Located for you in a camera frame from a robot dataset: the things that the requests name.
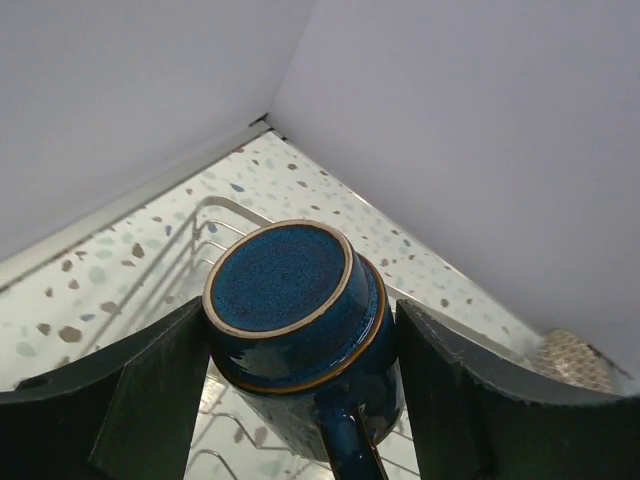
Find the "brown rim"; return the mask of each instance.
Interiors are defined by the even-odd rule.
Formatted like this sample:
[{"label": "brown rim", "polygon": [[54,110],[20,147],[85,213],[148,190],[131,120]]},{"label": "brown rim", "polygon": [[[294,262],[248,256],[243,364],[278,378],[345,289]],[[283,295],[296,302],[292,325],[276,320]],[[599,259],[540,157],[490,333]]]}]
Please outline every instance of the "brown rim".
[{"label": "brown rim", "polygon": [[312,380],[310,382],[306,382],[300,385],[293,385],[290,387],[260,387],[258,385],[252,385],[250,383],[245,383],[241,381],[237,381],[233,378],[232,375],[228,375],[226,372],[223,372],[218,368],[223,377],[225,377],[229,383],[231,383],[234,387],[244,390],[248,393],[260,393],[260,394],[270,394],[270,395],[287,395],[291,393],[302,393],[306,390],[312,390],[324,383],[327,383],[330,380],[340,376],[342,372],[344,372],[349,365],[355,362],[367,348],[373,342],[373,340],[378,335],[380,331],[380,327],[382,326],[382,320],[384,319],[385,313],[387,311],[387,295],[384,288],[384,282],[382,281],[382,277],[375,269],[373,264],[366,259],[365,257],[360,256],[360,260],[364,261],[369,268],[371,269],[371,273],[375,278],[376,285],[378,287],[378,291],[380,292],[380,305],[378,308],[378,312],[376,313],[376,317],[374,319],[373,327],[365,338],[364,342],[358,347],[358,349],[351,355],[351,357],[345,361],[344,363],[338,365],[335,369],[325,373],[319,378]]},{"label": "brown rim", "polygon": [[[278,328],[276,330],[270,330],[267,332],[253,332],[250,330],[242,330],[240,328],[235,328],[225,323],[224,320],[222,320],[218,315],[218,313],[216,312],[215,308],[213,307],[213,303],[211,301],[211,291],[214,285],[216,274],[220,271],[220,268],[222,268],[224,263],[229,259],[229,257],[231,257],[231,255],[233,255],[233,253],[236,250],[238,250],[240,247],[245,245],[251,239],[259,235],[262,235],[263,233],[268,232],[270,230],[276,230],[278,228],[289,227],[292,225],[305,225],[305,226],[314,227],[329,233],[336,240],[338,240],[344,253],[345,268],[344,268],[344,271],[342,272],[342,277],[340,277],[340,281],[338,282],[336,289],[333,291],[333,293],[331,293],[331,295],[329,295],[329,298],[327,298],[327,300],[325,300],[325,302],[322,305],[320,305],[320,307],[318,307],[315,311],[313,311],[306,317],[286,327]],[[233,246],[231,246],[231,248],[229,248],[226,252],[222,254],[220,259],[216,262],[216,264],[211,269],[211,272],[209,272],[209,276],[207,277],[207,281],[204,286],[204,293],[202,295],[202,304],[204,306],[204,311],[207,314],[207,317],[209,317],[209,320],[211,321],[211,323],[213,323],[216,328],[223,331],[227,335],[232,335],[234,337],[239,337],[239,338],[250,338],[254,340],[279,337],[281,335],[286,335],[300,328],[303,328],[309,325],[310,323],[312,323],[319,316],[323,315],[344,292],[347,286],[347,283],[349,282],[349,277],[351,276],[352,271],[353,271],[353,250],[347,238],[342,233],[340,233],[340,231],[338,231],[333,227],[325,225],[324,223],[316,222],[315,220],[285,220],[282,222],[276,222],[267,227],[259,228],[258,230],[255,230],[249,233],[242,240],[236,242]]]}]

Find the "ceramic mug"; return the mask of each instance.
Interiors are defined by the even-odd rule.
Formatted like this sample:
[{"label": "ceramic mug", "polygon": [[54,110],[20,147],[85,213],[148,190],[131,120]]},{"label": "ceramic mug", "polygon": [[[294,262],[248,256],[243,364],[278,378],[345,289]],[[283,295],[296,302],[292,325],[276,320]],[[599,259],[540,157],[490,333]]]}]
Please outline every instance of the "ceramic mug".
[{"label": "ceramic mug", "polygon": [[204,309],[220,373],[291,449],[339,479],[387,478],[375,445],[404,405],[380,274],[339,231],[274,223],[218,260]]}]

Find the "mug handle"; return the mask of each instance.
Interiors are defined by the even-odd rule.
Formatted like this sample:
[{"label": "mug handle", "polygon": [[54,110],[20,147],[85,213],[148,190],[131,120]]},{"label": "mug handle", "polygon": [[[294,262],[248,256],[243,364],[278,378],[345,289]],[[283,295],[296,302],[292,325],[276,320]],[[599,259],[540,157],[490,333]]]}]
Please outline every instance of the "mug handle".
[{"label": "mug handle", "polygon": [[325,408],[318,426],[336,480],[388,480],[357,408]]}]

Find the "white wall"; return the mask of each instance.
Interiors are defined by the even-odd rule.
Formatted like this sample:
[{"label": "white wall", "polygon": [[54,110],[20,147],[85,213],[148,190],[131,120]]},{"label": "white wall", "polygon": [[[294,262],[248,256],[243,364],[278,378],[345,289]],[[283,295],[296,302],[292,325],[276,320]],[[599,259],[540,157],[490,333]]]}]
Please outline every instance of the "white wall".
[{"label": "white wall", "polygon": [[263,115],[312,4],[0,2],[0,259]]},{"label": "white wall", "polygon": [[270,123],[640,375],[640,2],[318,0]]}]

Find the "terrazzo countertop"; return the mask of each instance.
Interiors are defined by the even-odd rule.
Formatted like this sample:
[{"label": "terrazzo countertop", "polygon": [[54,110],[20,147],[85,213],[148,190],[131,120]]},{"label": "terrazzo countertop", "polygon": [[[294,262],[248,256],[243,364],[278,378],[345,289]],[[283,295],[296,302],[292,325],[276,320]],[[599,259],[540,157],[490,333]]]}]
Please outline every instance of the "terrazzo countertop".
[{"label": "terrazzo countertop", "polygon": [[[21,379],[100,349],[200,294],[219,247],[257,228],[215,197],[272,221],[330,224],[388,285],[516,353],[539,341],[466,277],[270,132],[0,293],[0,388],[11,390]],[[195,235],[192,218],[200,227]],[[133,286],[138,289],[130,294]],[[225,478],[229,465],[239,479],[331,478],[326,466],[282,448],[227,387],[215,372],[207,379],[188,478]],[[215,406],[223,413],[213,414]],[[214,420],[215,435],[207,435]],[[406,412],[394,434],[380,447],[389,475],[415,479]]]}]

